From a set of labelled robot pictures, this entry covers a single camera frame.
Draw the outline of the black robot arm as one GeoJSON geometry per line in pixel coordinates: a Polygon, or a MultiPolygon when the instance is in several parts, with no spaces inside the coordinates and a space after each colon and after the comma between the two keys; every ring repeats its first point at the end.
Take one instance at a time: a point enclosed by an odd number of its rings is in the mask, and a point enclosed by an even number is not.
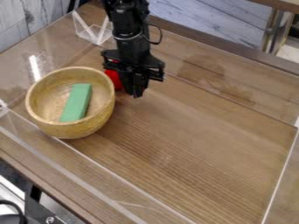
{"type": "Polygon", "coordinates": [[[139,98],[150,81],[165,80],[165,62],[152,54],[152,45],[160,45],[164,37],[158,41],[150,37],[150,2],[103,0],[103,6],[117,41],[117,49],[102,52],[103,67],[118,72],[126,92],[139,98]]]}

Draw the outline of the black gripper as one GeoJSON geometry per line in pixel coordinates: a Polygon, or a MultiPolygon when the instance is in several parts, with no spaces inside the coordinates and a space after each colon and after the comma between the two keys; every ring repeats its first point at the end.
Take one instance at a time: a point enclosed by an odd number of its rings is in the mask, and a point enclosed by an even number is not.
{"type": "Polygon", "coordinates": [[[109,70],[119,71],[119,79],[122,81],[126,92],[134,95],[135,98],[143,96],[149,87],[149,79],[154,81],[165,80],[165,62],[161,61],[152,53],[142,59],[126,59],[121,56],[119,50],[103,50],[102,56],[105,59],[103,67],[109,70]],[[134,90],[133,81],[129,73],[134,75],[134,90]]]}

